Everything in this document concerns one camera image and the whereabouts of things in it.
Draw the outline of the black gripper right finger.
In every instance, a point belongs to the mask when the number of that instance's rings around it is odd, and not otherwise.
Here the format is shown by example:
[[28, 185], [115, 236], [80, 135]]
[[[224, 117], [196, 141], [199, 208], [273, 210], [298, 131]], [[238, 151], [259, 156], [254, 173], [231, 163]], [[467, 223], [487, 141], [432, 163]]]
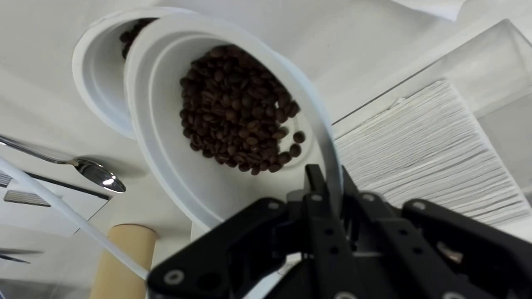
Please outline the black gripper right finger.
[[441, 299], [444, 264], [422, 233], [381, 196], [342, 171], [341, 220], [351, 229], [362, 299]]

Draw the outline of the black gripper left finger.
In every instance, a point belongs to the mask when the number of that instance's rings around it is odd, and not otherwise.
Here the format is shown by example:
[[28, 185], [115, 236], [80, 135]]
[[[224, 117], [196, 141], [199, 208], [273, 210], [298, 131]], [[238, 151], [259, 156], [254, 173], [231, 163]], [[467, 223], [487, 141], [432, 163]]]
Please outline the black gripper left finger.
[[356, 299], [351, 284], [351, 251], [336, 220], [326, 180], [318, 165], [304, 168], [304, 220], [309, 234], [309, 254], [319, 299]]

